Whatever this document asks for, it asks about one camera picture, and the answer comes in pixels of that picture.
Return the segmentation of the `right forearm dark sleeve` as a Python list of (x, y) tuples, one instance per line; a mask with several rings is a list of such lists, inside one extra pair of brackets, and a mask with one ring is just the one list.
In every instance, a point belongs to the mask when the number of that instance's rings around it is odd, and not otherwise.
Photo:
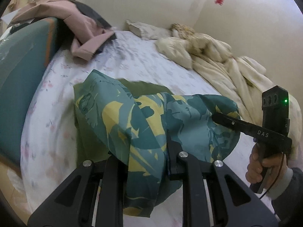
[(280, 219), (279, 226), (302, 226), (302, 170), (287, 168), (268, 197)]

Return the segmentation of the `person's right hand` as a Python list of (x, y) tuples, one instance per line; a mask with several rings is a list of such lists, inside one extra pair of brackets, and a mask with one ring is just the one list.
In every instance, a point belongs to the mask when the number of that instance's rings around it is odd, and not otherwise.
[(260, 161), (258, 144), (255, 144), (250, 154), (250, 162), (247, 166), (247, 172), (245, 174), (246, 180), (251, 184), (261, 182), (263, 179), (261, 173), (265, 168), (271, 169), (268, 180), (264, 186), (265, 189), (268, 189), (275, 179), (277, 179), (275, 183), (278, 183), (283, 178), (287, 170), (286, 156), (280, 153)]

